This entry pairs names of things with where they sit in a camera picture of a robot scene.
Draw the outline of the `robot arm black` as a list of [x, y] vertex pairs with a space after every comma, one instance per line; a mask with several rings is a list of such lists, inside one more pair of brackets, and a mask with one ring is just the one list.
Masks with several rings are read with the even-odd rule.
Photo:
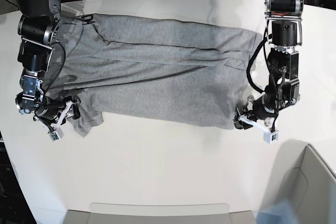
[[18, 24], [21, 37], [18, 62], [23, 65], [19, 84], [21, 93], [16, 96], [20, 114], [34, 114], [51, 131], [65, 123], [67, 118], [80, 118], [78, 102], [72, 97], [61, 101], [47, 97], [47, 92], [59, 74], [44, 85], [44, 75], [49, 69], [57, 40], [60, 18], [60, 0], [16, 0], [22, 13]]
[[[279, 112], [295, 105], [299, 99], [299, 53], [296, 47], [302, 44], [302, 12], [304, 0], [265, 0], [266, 28], [263, 39], [257, 46], [247, 66], [247, 80], [250, 86], [261, 94], [236, 109], [235, 128], [249, 129], [257, 121], [276, 120]], [[251, 68], [266, 43], [273, 47], [264, 54], [269, 78], [268, 85], [261, 89], [251, 78]]]

